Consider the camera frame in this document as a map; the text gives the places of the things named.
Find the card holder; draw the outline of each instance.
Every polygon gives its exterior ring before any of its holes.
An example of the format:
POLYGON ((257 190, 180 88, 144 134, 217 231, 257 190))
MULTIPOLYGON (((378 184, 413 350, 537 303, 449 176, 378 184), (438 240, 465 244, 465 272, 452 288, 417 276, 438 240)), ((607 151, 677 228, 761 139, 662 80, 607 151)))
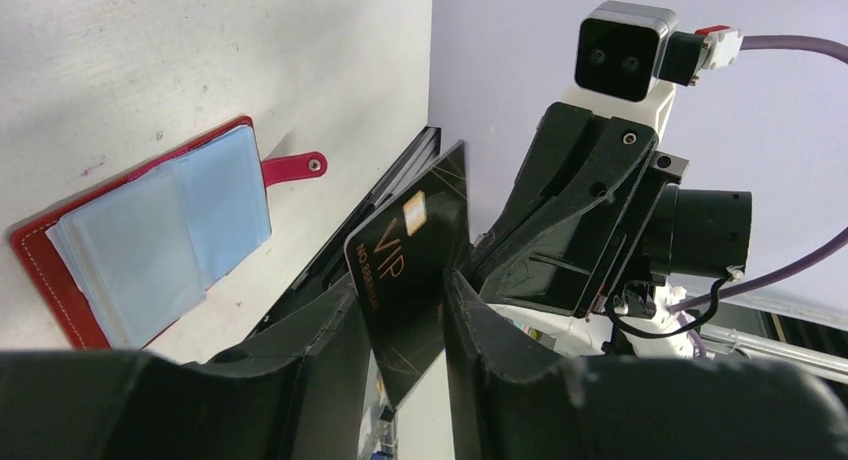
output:
POLYGON ((260 163, 252 121, 240 117, 36 218, 10 243, 74 347, 137 348, 270 235, 265 187, 326 169, 320 152, 260 163))

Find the black card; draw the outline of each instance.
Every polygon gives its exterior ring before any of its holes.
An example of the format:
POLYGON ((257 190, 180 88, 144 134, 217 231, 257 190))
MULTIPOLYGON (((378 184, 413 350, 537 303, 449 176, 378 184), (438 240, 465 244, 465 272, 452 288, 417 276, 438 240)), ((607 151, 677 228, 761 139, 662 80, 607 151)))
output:
POLYGON ((345 243, 374 356, 395 408, 444 349, 442 271, 468 257, 465 145, 457 143, 345 243))

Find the red card holder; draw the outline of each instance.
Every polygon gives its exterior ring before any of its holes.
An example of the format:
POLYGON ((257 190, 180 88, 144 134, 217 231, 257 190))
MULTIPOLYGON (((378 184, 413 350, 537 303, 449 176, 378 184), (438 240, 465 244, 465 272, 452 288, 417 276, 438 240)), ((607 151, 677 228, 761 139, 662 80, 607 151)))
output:
MULTIPOLYGON (((91 313, 88 300, 77 288, 71 273, 47 238, 47 229, 55 225, 63 215, 139 178, 153 167, 200 148, 239 126, 253 128, 253 120, 247 116, 236 118, 39 216, 12 232, 9 237, 12 250, 74 348, 97 349, 110 348, 110 346, 91 313)), ((326 171, 327 159, 320 152, 272 158, 262 162, 262 176, 266 187, 282 182, 317 178, 324 175, 326 171)))

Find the black cable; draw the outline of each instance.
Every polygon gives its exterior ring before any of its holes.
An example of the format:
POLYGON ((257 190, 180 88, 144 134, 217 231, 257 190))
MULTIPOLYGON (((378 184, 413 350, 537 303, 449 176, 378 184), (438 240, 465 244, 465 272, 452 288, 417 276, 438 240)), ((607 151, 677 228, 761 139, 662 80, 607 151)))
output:
POLYGON ((617 313, 615 313, 615 308, 613 306, 611 299, 607 302, 607 306, 606 306, 607 316, 609 317, 612 324, 615 325, 616 327, 618 327, 619 330, 621 330, 622 332, 625 332, 625 333, 629 333, 629 334, 636 336, 636 337, 639 337, 639 338, 656 340, 656 339, 660 339, 660 338, 673 337, 675 335, 679 335, 681 333, 686 333, 686 332, 689 332, 689 331, 694 330, 696 328, 699 328, 702 325, 705 325, 707 322, 709 322, 715 316, 716 313, 718 313, 718 304, 721 301, 721 297, 719 295, 719 290, 721 289, 721 287, 724 286, 725 283, 730 281, 731 278, 732 277, 728 276, 728 277, 724 277, 724 278, 720 278, 720 279, 716 280, 713 283, 713 286, 710 287, 710 306, 709 306, 709 308, 707 308, 707 311, 704 312, 703 315, 701 315, 700 317, 695 319, 695 321, 693 321, 692 323, 688 323, 688 324, 678 328, 677 330, 675 330, 671 333, 650 333, 650 332, 646 332, 644 330, 639 330, 638 328, 636 328, 636 327, 634 327, 634 326, 632 326, 628 323, 625 323, 624 320, 622 320, 621 317, 618 316, 617 313))

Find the depth camera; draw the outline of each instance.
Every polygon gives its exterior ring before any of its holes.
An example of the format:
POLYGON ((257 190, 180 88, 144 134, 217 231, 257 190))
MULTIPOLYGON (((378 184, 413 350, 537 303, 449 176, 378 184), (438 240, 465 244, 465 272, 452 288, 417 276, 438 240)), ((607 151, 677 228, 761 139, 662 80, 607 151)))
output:
POLYGON ((644 100, 676 28, 677 14, 671 10, 604 2, 580 25, 574 80, 604 95, 644 100))

